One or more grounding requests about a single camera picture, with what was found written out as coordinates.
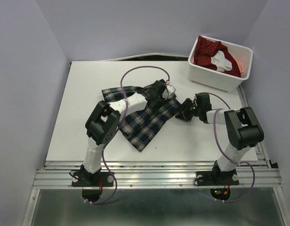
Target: storage container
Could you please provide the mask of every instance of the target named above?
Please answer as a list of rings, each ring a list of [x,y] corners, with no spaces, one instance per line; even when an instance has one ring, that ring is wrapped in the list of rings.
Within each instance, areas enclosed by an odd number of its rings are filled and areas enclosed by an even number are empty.
[[[221,43],[228,47],[229,53],[234,57],[235,60],[241,61],[243,63],[243,72],[241,78],[232,76],[229,74],[217,72],[208,68],[194,65],[193,54],[197,44],[197,40],[193,46],[193,49],[190,53],[188,62],[190,64],[189,68],[189,80],[199,82],[208,86],[212,86],[218,89],[225,90],[227,92],[232,92],[244,81],[247,80],[250,76],[250,68],[252,65],[253,52],[250,48],[232,44],[230,42],[209,38],[202,36],[210,41],[221,41]]]

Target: table surface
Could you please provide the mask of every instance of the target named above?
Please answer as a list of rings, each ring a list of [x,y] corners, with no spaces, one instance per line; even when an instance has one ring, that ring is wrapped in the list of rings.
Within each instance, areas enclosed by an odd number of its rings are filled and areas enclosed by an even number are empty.
[[[120,86],[122,75],[141,65],[164,68],[170,74],[171,84],[177,89],[179,102],[193,98],[195,93],[211,92],[221,96],[232,109],[242,107],[237,90],[226,93],[219,89],[188,80],[189,64],[184,61],[125,61],[125,62],[73,62],[63,99],[60,105],[47,161],[83,161],[87,149],[85,122],[96,104],[103,99],[101,90]],[[146,86],[155,80],[166,79],[158,69],[142,68],[129,73],[124,86]],[[213,108],[226,106],[216,97],[210,97]],[[217,126],[218,138],[225,149],[228,137],[225,125]],[[107,161],[215,161],[221,156],[213,134],[213,125],[204,124],[198,118],[184,122],[176,118],[168,120],[160,132],[139,152],[122,133],[118,133],[105,150]],[[256,161],[252,148],[243,160]]]

